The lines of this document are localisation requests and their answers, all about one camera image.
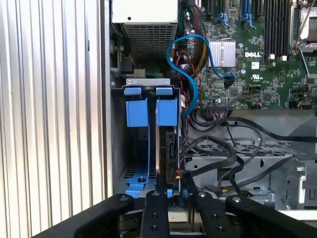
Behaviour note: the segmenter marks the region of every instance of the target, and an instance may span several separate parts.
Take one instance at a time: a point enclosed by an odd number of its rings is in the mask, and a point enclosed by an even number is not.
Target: blue connector
[[[252,0],[243,0],[241,21],[246,22],[251,28],[256,29],[253,25]]]
[[[217,17],[217,21],[222,22],[226,27],[231,29],[231,26],[228,23],[228,14],[220,13]]]

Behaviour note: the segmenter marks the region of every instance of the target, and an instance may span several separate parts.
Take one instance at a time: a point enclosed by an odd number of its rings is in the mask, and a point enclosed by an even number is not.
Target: chip
[[[269,93],[264,94],[264,101],[271,101],[271,95]]]
[[[230,90],[230,96],[231,96],[231,97],[237,97],[237,96],[238,96],[238,89],[232,88],[232,89]]]

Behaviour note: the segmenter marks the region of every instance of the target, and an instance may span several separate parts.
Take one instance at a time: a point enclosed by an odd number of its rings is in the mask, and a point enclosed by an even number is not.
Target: metal side panel
[[[0,0],[0,237],[105,198],[100,1]]]

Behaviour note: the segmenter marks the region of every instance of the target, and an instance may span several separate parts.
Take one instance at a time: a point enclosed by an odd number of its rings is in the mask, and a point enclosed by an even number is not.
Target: cable connector
[[[225,76],[224,78],[225,78],[225,81],[223,83],[224,89],[228,89],[236,81],[236,79],[233,75],[228,75],[228,76]]]

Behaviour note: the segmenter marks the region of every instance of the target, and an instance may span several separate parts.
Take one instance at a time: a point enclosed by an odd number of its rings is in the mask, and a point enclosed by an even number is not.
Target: motherboard
[[[263,109],[317,108],[317,101],[310,100],[317,96],[317,52],[295,52],[289,41],[294,38],[295,44],[303,27],[301,44],[317,42],[317,4],[310,9],[295,1],[296,8],[291,9],[292,2],[209,0],[201,3],[214,65],[222,74],[236,75],[233,85],[225,89],[223,81],[207,63],[200,73],[202,109],[225,106],[240,95],[258,100]],[[188,50],[193,47],[189,42]],[[249,100],[235,105],[235,109],[255,109]]]

